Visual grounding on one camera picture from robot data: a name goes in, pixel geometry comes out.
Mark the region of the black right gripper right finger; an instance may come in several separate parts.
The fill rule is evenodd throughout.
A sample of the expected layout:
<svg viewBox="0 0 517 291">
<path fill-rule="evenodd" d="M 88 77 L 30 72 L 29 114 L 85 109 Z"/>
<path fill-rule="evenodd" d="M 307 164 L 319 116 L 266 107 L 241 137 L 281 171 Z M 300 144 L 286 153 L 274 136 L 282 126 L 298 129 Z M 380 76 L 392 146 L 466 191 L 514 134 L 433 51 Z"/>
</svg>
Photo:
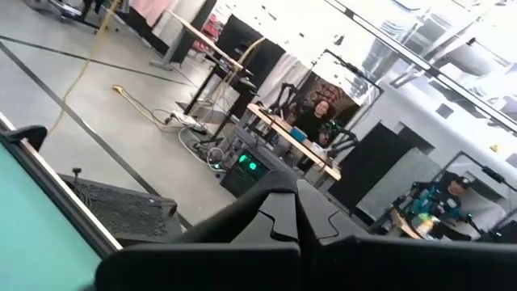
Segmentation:
<svg viewBox="0 0 517 291">
<path fill-rule="evenodd" d="M 368 234 L 309 182 L 298 179 L 296 185 L 301 209 L 319 243 L 334 243 L 349 236 Z"/>
</svg>

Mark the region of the black computer green lights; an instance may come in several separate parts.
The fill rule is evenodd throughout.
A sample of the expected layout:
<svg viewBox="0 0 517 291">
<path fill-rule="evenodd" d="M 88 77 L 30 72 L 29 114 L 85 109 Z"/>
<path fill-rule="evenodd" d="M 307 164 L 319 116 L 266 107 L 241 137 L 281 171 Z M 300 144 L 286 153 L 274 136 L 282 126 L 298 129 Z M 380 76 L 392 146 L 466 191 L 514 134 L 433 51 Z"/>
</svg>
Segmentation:
<svg viewBox="0 0 517 291">
<path fill-rule="evenodd" d="M 267 172 L 278 166 L 278 157 L 264 146 L 242 150 L 222 178 L 220 185 L 239 197 L 254 186 Z"/>
</svg>

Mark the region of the black partition panel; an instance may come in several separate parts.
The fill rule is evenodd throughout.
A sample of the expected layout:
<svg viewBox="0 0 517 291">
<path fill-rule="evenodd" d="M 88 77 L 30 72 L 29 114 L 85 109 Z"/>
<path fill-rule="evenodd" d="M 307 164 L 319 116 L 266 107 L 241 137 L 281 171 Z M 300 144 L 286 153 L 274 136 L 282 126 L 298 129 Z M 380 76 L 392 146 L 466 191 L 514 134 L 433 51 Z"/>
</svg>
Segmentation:
<svg viewBox="0 0 517 291">
<path fill-rule="evenodd" d="M 262 37 L 248 24 L 231 15 L 217 39 L 216 46 L 237 61 L 250 45 Z M 252 73 L 250 81 L 256 87 L 261 87 L 284 53 L 279 45 L 269 39 L 261 42 L 243 62 L 243 66 Z"/>
<path fill-rule="evenodd" d="M 397 133 L 377 124 L 339 163 L 341 179 L 328 192 L 341 205 L 354 208 L 372 187 L 413 146 Z"/>
</svg>

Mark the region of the grey partition panel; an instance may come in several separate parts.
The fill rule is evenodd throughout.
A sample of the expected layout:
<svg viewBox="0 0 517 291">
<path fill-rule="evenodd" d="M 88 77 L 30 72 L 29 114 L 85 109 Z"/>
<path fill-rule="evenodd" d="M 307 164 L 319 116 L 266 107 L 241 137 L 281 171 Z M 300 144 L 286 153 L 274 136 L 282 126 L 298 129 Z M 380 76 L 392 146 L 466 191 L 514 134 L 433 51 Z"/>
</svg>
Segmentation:
<svg viewBox="0 0 517 291">
<path fill-rule="evenodd" d="M 429 181 L 441 167 L 418 149 L 406 152 L 372 187 L 356 207 L 376 220 L 399 196 L 405 194 L 415 181 Z"/>
</svg>

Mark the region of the wooden workbench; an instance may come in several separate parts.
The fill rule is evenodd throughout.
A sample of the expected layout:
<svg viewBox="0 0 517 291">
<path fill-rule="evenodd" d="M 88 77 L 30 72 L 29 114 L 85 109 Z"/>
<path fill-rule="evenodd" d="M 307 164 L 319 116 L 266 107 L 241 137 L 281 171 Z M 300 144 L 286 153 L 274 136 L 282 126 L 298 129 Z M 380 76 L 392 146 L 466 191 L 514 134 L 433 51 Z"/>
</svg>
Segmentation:
<svg viewBox="0 0 517 291">
<path fill-rule="evenodd" d="M 298 141 L 291 134 L 292 126 L 290 124 L 279 116 L 267 114 L 266 110 L 257 104 L 249 103 L 246 106 L 246 109 L 263 121 L 267 127 L 273 129 L 281 137 L 289 141 L 290 144 L 297 148 L 307 158 L 312 160 L 314 162 L 314 166 L 319 171 L 324 171 L 335 180 L 341 179 L 341 172 L 338 165 L 326 156 L 326 152 L 320 148 L 317 143 L 313 143 L 309 140 Z"/>
</svg>

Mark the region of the person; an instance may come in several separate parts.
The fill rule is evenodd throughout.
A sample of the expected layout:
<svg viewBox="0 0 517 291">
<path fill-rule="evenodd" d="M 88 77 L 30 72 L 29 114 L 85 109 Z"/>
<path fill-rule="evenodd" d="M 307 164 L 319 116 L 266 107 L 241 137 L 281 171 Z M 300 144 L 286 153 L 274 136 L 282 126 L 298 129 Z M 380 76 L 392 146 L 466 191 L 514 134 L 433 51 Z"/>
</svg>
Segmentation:
<svg viewBox="0 0 517 291">
<path fill-rule="evenodd" d="M 334 114 L 334 105 L 321 99 L 317 101 L 312 108 L 302 112 L 292 122 L 292 126 L 304 132 L 309 141 L 316 142 L 320 146 L 325 146 L 330 139 L 330 135 L 321 132 L 320 129 Z"/>
<path fill-rule="evenodd" d="M 427 213 L 439 220 L 468 220 L 461 210 L 460 197 L 469 189 L 471 181 L 461 175 L 450 173 L 440 181 L 415 182 L 412 185 L 414 203 L 410 212 L 415 215 Z"/>
</svg>

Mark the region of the white power strip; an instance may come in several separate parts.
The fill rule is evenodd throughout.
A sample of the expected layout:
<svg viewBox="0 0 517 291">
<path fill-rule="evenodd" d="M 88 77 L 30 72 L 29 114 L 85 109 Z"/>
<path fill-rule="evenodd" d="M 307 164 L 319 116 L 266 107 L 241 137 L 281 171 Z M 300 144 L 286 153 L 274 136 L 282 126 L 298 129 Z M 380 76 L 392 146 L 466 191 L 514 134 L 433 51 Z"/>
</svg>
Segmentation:
<svg viewBox="0 0 517 291">
<path fill-rule="evenodd" d="M 189 115 L 183 114 L 182 112 L 173 111 L 171 113 L 171 118 L 177 120 L 184 127 L 197 133 L 205 134 L 207 132 L 206 128 L 200 122 Z"/>
</svg>

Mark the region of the red patterned cloth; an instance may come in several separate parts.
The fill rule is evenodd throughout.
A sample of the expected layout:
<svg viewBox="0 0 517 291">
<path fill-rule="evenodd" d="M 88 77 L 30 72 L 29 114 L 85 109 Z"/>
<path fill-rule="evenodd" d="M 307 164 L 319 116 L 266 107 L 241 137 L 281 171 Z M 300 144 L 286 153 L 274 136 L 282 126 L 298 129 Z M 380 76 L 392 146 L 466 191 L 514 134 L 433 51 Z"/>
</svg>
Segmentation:
<svg viewBox="0 0 517 291">
<path fill-rule="evenodd" d="M 359 110 L 359 105 L 339 86 L 317 77 L 309 89 L 310 101 L 325 100 L 334 109 L 334 117 L 349 119 Z"/>
</svg>

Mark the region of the black computer tower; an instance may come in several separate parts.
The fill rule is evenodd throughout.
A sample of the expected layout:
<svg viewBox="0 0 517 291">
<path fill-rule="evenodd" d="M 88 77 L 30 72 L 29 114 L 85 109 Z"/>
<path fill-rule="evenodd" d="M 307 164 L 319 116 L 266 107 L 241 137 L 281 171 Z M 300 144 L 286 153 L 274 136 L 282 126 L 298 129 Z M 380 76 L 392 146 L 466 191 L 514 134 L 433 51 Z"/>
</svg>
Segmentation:
<svg viewBox="0 0 517 291">
<path fill-rule="evenodd" d="M 122 246 L 170 243 L 183 233 L 175 201 L 82 179 L 81 171 L 60 177 Z"/>
</svg>

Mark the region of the white curtain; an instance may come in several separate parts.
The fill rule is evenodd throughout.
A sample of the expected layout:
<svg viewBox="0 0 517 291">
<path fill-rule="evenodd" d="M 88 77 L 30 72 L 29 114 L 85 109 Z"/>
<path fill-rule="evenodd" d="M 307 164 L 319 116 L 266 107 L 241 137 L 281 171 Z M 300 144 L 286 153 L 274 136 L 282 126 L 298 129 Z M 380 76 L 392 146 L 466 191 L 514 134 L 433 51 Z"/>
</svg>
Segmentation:
<svg viewBox="0 0 517 291">
<path fill-rule="evenodd" d="M 256 100 L 269 107 L 278 97 L 283 83 L 299 85 L 308 72 L 309 68 L 297 57 L 284 53 L 258 89 Z"/>
</svg>

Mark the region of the light-topped desk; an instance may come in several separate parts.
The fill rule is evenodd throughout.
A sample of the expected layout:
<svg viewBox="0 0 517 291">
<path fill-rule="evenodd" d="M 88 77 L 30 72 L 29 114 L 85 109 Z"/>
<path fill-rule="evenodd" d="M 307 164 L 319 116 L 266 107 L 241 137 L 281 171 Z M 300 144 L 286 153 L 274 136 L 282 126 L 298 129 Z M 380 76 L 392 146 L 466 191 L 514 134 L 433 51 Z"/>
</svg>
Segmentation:
<svg viewBox="0 0 517 291">
<path fill-rule="evenodd" d="M 172 42 L 169 48 L 166 50 L 166 54 L 162 57 L 160 61 L 151 61 L 149 64 L 151 66 L 157 67 L 162 70 L 172 71 L 174 68 L 171 64 L 171 58 L 174 52 L 179 48 L 181 43 L 181 38 L 186 34 L 193 36 L 195 40 L 200 40 L 202 43 L 206 44 L 209 48 L 214 50 L 216 53 L 219 53 L 230 65 L 231 68 L 229 70 L 228 78 L 230 81 L 234 79 L 236 75 L 246 76 L 252 75 L 252 73 L 246 69 L 241 63 L 235 61 L 232 57 L 226 54 L 223 50 L 218 48 L 216 44 L 207 38 L 203 33 L 201 33 L 197 28 L 194 28 L 190 23 L 188 23 L 183 18 L 176 15 L 171 9 L 165 9 L 165 12 L 170 14 L 174 19 L 180 22 L 182 28 L 180 29 L 180 33 L 178 37 Z"/>
</svg>

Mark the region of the teal work table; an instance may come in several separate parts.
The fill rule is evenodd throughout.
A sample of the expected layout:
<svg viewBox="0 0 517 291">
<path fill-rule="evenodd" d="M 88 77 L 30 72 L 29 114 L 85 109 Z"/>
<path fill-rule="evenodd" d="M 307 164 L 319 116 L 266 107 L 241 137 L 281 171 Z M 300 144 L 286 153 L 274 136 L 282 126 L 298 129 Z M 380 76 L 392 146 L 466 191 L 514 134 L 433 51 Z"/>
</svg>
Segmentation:
<svg viewBox="0 0 517 291">
<path fill-rule="evenodd" d="M 120 251 L 122 246 L 100 220 L 80 201 L 25 137 L 13 139 L 19 130 L 0 112 L 0 144 L 11 154 L 99 257 Z"/>
</svg>

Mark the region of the green table mat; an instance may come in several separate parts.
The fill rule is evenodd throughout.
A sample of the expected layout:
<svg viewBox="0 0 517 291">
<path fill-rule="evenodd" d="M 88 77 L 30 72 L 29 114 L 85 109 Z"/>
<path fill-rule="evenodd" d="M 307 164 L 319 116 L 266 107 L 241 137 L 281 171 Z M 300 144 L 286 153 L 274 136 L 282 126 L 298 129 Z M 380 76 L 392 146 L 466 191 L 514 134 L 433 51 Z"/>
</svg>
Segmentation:
<svg viewBox="0 0 517 291">
<path fill-rule="evenodd" d="M 100 256 L 0 145 L 0 291 L 95 291 Z"/>
</svg>

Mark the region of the black table clamp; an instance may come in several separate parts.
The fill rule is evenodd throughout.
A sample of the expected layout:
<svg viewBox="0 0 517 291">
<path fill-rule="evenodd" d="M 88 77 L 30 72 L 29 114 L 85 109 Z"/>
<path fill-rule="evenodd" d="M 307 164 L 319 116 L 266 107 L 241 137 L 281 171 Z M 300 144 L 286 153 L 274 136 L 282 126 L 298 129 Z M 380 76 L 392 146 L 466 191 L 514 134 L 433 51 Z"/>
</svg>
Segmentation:
<svg viewBox="0 0 517 291">
<path fill-rule="evenodd" d="M 43 125 L 30 125 L 20 129 L 0 130 L 0 136 L 5 137 L 10 143 L 18 143 L 26 140 L 36 151 L 39 151 L 48 135 L 48 130 Z"/>
</svg>

